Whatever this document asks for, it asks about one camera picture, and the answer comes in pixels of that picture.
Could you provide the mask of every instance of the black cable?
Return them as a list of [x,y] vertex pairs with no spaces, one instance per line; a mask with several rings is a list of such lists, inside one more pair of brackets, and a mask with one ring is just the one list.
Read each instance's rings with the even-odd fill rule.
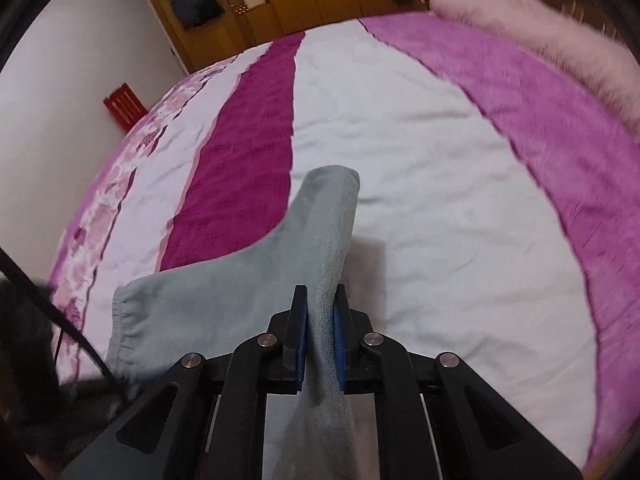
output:
[[91,346],[91,343],[82,335],[82,333],[71,324],[71,322],[38,290],[38,287],[31,281],[31,279],[24,273],[24,271],[18,267],[18,265],[0,248],[0,272],[12,282],[18,290],[22,291],[25,296],[33,303],[49,320],[60,327],[60,330],[69,334],[77,343],[80,348],[84,350],[91,358],[94,364],[100,368],[102,375],[109,385],[119,394],[124,406],[129,404],[127,394],[124,388],[118,383],[111,371],[107,368],[107,365],[95,351],[95,348]]
[[53,355],[53,364],[58,362],[58,354],[60,353],[60,347],[62,346],[63,335],[65,335],[65,332],[62,329],[60,329],[60,334],[58,335],[58,342],[56,344],[56,353]]

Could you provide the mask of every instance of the pink fluffy blanket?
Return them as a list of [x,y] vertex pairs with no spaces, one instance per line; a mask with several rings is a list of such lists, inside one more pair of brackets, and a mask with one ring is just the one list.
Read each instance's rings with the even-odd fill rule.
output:
[[431,8],[551,61],[593,92],[640,142],[640,66],[624,45],[540,0],[431,0]]

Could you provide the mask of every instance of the gray towel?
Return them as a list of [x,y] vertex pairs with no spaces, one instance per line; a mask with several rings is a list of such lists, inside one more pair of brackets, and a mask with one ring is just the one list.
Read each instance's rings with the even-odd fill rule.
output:
[[353,416],[335,377],[332,305],[359,188],[353,170],[313,170],[282,222],[251,247],[116,290],[111,370],[142,378],[167,370],[187,352],[232,352],[290,307],[296,285],[306,285],[303,391],[268,398],[263,478],[356,478]]

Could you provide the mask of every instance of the bed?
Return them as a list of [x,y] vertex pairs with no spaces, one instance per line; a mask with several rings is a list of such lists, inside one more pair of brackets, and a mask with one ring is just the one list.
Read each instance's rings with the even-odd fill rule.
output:
[[[105,356],[117,287],[250,246],[309,171],[341,164],[362,183],[351,306],[409,351],[462,356],[581,468],[606,455],[640,415],[634,124],[571,60],[460,23],[458,4],[293,34],[182,81],[85,195],[54,304]],[[97,373],[65,335],[57,366]]]

